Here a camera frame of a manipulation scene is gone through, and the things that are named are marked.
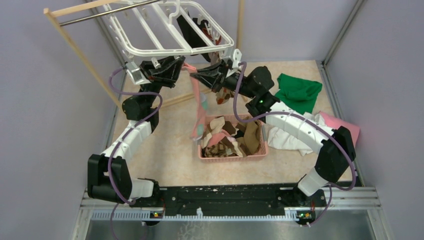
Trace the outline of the pink sock with teal spots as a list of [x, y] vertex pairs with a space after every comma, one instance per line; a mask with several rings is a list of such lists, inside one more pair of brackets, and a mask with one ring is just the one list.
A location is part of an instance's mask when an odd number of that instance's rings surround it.
[[205, 93], [200, 90], [200, 82], [191, 76], [191, 74], [197, 73], [197, 69], [188, 63], [184, 63], [182, 70], [187, 71], [190, 75], [192, 93], [196, 101], [196, 119], [190, 138], [193, 141], [197, 141], [202, 138], [205, 131], [208, 101]]

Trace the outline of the white plastic clip hanger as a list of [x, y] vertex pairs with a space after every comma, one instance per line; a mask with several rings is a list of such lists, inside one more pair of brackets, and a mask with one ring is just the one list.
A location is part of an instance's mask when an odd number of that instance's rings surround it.
[[[101, 5], [127, 58], [160, 58], [232, 52], [235, 41], [206, 9], [193, 0], [116, 0]], [[177, 17], [182, 15], [206, 43], [192, 48]]]

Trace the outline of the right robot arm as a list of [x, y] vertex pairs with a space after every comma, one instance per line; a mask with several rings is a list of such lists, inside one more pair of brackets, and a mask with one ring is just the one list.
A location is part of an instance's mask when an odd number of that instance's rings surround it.
[[324, 186], [342, 191], [352, 190], [357, 182], [356, 157], [349, 129], [334, 129], [312, 121], [288, 107], [270, 89], [274, 86], [266, 66], [259, 66], [245, 75], [247, 63], [231, 68], [225, 61], [197, 69], [190, 76], [213, 92], [226, 88], [234, 92], [233, 114], [243, 123], [256, 120], [277, 127], [306, 144], [318, 158], [314, 167], [303, 176], [293, 192], [299, 206], [307, 206], [314, 193]]

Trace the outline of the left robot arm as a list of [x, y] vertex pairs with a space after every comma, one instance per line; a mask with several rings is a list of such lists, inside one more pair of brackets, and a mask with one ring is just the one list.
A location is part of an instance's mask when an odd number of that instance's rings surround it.
[[156, 61], [143, 61], [140, 65], [128, 62], [125, 70], [134, 71], [146, 78], [137, 92], [124, 92], [114, 87], [116, 70], [109, 77], [109, 87], [128, 98], [122, 103], [122, 110], [128, 125], [120, 136], [101, 154], [92, 154], [87, 162], [87, 194], [118, 204], [135, 204], [140, 199], [149, 207], [160, 202], [158, 183], [153, 179], [132, 178], [127, 162], [132, 159], [138, 147], [151, 135], [159, 124], [159, 109], [153, 107], [155, 100], [163, 104], [162, 88], [173, 88], [185, 63], [184, 56], [168, 56]]

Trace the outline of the orange brown argyle sock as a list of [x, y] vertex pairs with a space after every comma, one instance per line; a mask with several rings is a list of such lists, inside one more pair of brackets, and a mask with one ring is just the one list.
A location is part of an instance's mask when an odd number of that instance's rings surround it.
[[[213, 52], [210, 54], [210, 64], [214, 65], [220, 61], [220, 56], [218, 52]], [[215, 93], [215, 100], [218, 105], [223, 105], [228, 102], [231, 98], [234, 98], [235, 92], [231, 91], [225, 87], [217, 90]]]

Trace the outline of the black hanging sock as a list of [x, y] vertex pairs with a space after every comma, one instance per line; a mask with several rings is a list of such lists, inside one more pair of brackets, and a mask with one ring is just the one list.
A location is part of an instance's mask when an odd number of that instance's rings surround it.
[[[190, 24], [182, 15], [177, 17], [176, 21], [181, 30], [183, 38], [191, 48], [194, 49], [207, 46], [204, 40], [202, 40], [202, 38], [196, 33], [196, 31], [190, 26]], [[201, 55], [208, 63], [211, 63], [211, 57], [208, 53], [202, 53]]]

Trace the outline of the green shirt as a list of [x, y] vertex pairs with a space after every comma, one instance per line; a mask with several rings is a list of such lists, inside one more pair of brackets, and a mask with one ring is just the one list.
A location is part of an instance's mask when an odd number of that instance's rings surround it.
[[281, 73], [275, 96], [300, 114], [312, 113], [323, 84]]

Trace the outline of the white cloth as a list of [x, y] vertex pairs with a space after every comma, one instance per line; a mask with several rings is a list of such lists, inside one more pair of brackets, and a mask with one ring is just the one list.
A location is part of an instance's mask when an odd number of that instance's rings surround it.
[[[326, 125], [324, 117], [320, 113], [313, 115], [305, 112], [303, 116], [310, 121], [318, 123], [325, 130], [331, 128]], [[278, 127], [273, 127], [268, 131], [267, 144], [269, 147], [277, 150], [299, 151], [301, 156], [314, 152], [307, 144]]]

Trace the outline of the wooden clothes rack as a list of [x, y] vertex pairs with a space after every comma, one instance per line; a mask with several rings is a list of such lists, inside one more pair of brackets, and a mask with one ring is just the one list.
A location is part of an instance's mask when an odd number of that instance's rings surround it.
[[[88, 1], [83, 4], [54, 10], [51, 11], [49, 8], [44, 8], [43, 14], [48, 18], [55, 29], [60, 33], [63, 39], [73, 49], [75, 54], [79, 57], [88, 71], [92, 74], [94, 79], [99, 83], [103, 90], [108, 94], [111, 100], [117, 107], [120, 107], [120, 101], [118, 97], [107, 87], [106, 82], [101, 78], [100, 74], [96, 71], [92, 63], [88, 60], [83, 51], [77, 46], [75, 41], [71, 38], [70, 34], [65, 30], [65, 26], [69, 26], [75, 23], [84, 22], [91, 19], [100, 18], [106, 15], [102, 4], [111, 3], [116, 0], [94, 0]], [[243, 18], [244, 18], [244, 6], [243, 0], [239, 1], [238, 13], [237, 13], [237, 32], [234, 49], [240, 49], [242, 45], [242, 31], [243, 31]]]

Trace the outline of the pink cloth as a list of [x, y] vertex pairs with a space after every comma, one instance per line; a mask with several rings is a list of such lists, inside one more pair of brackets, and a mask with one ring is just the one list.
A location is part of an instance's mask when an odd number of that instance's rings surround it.
[[356, 144], [360, 135], [359, 126], [346, 122], [335, 116], [329, 115], [323, 111], [320, 111], [319, 114], [322, 116], [326, 126], [331, 127], [333, 129], [338, 129], [339, 127], [347, 128], [350, 131], [353, 146], [356, 147]]

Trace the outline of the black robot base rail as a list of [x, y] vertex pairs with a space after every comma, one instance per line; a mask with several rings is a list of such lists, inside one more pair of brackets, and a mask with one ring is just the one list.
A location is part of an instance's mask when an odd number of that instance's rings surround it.
[[81, 208], [95, 220], [140, 220], [148, 223], [235, 221], [293, 222], [308, 226], [330, 211], [379, 209], [372, 187], [349, 191], [324, 187], [310, 197], [295, 197], [284, 184], [208, 185], [162, 187], [154, 197], [136, 204], [115, 204], [85, 194]]

